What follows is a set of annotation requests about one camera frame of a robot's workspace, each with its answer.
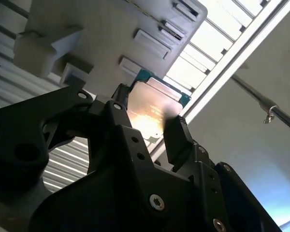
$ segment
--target black plastic part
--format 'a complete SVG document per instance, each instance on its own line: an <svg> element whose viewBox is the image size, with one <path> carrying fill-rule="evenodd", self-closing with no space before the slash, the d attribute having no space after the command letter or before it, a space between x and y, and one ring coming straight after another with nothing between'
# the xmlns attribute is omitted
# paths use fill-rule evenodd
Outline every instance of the black plastic part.
<svg viewBox="0 0 290 232"><path fill-rule="evenodd" d="M217 219L228 232L280 231L232 168L214 166L182 117L165 128L173 172L152 162L118 101L92 102L85 91L67 87L1 108L0 226L11 232L215 232ZM50 195L41 180L48 152L74 136L88 138L88 175ZM153 194L163 201L159 210Z"/></svg>
<svg viewBox="0 0 290 232"><path fill-rule="evenodd" d="M190 149L194 144L185 119L177 116L166 120L163 137L168 161L174 165L173 171L176 172L188 159Z"/></svg>
<svg viewBox="0 0 290 232"><path fill-rule="evenodd" d="M130 87L125 85L125 84L120 84L115 93L112 95L112 98L117 101L120 102L122 105L125 106L125 108L128 108L128 97L129 97L129 93L130 93Z"/></svg>
<svg viewBox="0 0 290 232"><path fill-rule="evenodd" d="M0 109L0 189L29 188L40 179L49 158L43 127L91 104L89 94L82 99L78 93L67 87Z"/></svg>
<svg viewBox="0 0 290 232"><path fill-rule="evenodd" d="M221 162L215 166L215 170L219 174L228 218L235 231L281 232L230 165Z"/></svg>

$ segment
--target mounting hole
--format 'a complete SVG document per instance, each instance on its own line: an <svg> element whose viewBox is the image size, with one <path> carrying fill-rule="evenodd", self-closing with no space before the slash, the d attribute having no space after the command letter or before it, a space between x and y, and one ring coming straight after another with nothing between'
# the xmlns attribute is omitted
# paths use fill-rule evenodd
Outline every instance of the mounting hole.
<svg viewBox="0 0 290 232"><path fill-rule="evenodd" d="M38 148L32 144L19 144L14 153L17 159L27 162L36 160L40 155Z"/></svg>
<svg viewBox="0 0 290 232"><path fill-rule="evenodd" d="M118 109L118 110L121 110L121 109L122 109L121 105L118 105L117 103L114 103L114 107L115 107L116 109Z"/></svg>
<svg viewBox="0 0 290 232"><path fill-rule="evenodd" d="M209 175L209 177L211 178L211 179L215 179L215 177L210 173L210 174L208 174Z"/></svg>
<svg viewBox="0 0 290 232"><path fill-rule="evenodd" d="M135 143L139 142L139 140L137 138L135 138L135 137L132 137L132 141L134 141Z"/></svg>
<svg viewBox="0 0 290 232"><path fill-rule="evenodd" d="M142 153L137 153L137 158L140 160L145 160L145 156Z"/></svg>
<svg viewBox="0 0 290 232"><path fill-rule="evenodd" d="M213 224L214 224L214 227L215 229L218 231L218 232L226 232L226 227L222 224L221 221L219 221L218 219L214 219L213 220Z"/></svg>
<svg viewBox="0 0 290 232"><path fill-rule="evenodd" d="M82 98L82 99L86 99L87 98L87 96L84 94L84 93L78 93L77 94L80 98Z"/></svg>
<svg viewBox="0 0 290 232"><path fill-rule="evenodd" d="M230 168L228 165L224 164L223 167L224 167L228 172L231 172L231 168Z"/></svg>

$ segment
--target metal rod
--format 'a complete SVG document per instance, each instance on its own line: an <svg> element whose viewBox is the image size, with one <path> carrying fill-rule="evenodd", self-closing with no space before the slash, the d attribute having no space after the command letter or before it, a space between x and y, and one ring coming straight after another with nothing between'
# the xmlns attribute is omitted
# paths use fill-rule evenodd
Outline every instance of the metal rod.
<svg viewBox="0 0 290 232"><path fill-rule="evenodd" d="M258 92L256 89L247 84L238 76L233 75L231 79L243 90L245 90L250 96L252 96L256 101L258 101L261 108L268 114L267 119L264 121L264 123L270 123L274 116L277 116L283 123L290 127L290 116L282 111L274 101L262 95L260 92Z"/></svg>
<svg viewBox="0 0 290 232"><path fill-rule="evenodd" d="M224 36L227 40L229 40L232 44L235 42L235 40L228 35L223 29L221 29L218 25L213 23L209 18L206 18L206 22L211 25L213 28L215 28L222 36Z"/></svg>
<svg viewBox="0 0 290 232"><path fill-rule="evenodd" d="M16 34L0 25L0 32L13 40L16 40Z"/></svg>
<svg viewBox="0 0 290 232"><path fill-rule="evenodd" d="M9 0L0 0L1 4L5 5L7 8L11 9L12 11L15 11L19 15L23 16L24 18L29 18L29 12L25 11L23 8L17 6L15 3L9 1Z"/></svg>
<svg viewBox="0 0 290 232"><path fill-rule="evenodd" d="M195 45L192 42L189 42L189 45L192 46L198 52L200 52L203 56L208 58L211 62L213 62L214 64L217 64L217 61L214 58L212 58L210 55L208 55L206 52L204 52L202 49L200 49L197 45Z"/></svg>
<svg viewBox="0 0 290 232"><path fill-rule="evenodd" d="M235 5L237 5L242 11L245 12L246 15L248 15L250 18L254 18L255 16L253 15L253 13L251 13L241 2L239 2L238 0L232 0L232 2L234 2Z"/></svg>
<svg viewBox="0 0 290 232"><path fill-rule="evenodd" d="M274 108L273 113L277 116L283 123L290 127L290 116L283 112L279 107Z"/></svg>

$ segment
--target corrugated metal panel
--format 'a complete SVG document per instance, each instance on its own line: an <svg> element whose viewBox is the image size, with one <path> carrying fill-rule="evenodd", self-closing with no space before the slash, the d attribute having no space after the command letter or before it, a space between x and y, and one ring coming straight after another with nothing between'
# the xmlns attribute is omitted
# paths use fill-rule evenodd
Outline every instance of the corrugated metal panel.
<svg viewBox="0 0 290 232"><path fill-rule="evenodd" d="M208 18L164 78L189 95L215 69L267 2L199 1L208 8ZM31 0L0 1L0 107L60 88L60 77L50 74L40 79L12 64L14 39L25 30L30 4ZM81 138L55 149L44 173L45 185L56 191L86 175L87 154L87 141Z"/></svg>

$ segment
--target black metal bracket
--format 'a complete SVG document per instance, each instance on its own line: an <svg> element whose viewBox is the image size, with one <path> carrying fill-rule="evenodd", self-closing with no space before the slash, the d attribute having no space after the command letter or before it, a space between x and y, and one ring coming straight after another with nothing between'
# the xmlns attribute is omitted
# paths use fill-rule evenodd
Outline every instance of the black metal bracket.
<svg viewBox="0 0 290 232"><path fill-rule="evenodd" d="M88 139L88 175L51 194L41 180L48 152L75 136ZM172 172L152 162L124 102L93 101L73 87L1 108L0 226L11 232L280 231L235 171L230 168L231 176L214 165L183 118L166 123L164 139ZM247 211L233 203L241 201Z"/></svg>
<svg viewBox="0 0 290 232"><path fill-rule="evenodd" d="M128 97L131 91L131 87L125 85L125 84L120 84L114 94L112 95L112 98L121 104L125 106L125 108L128 108Z"/></svg>

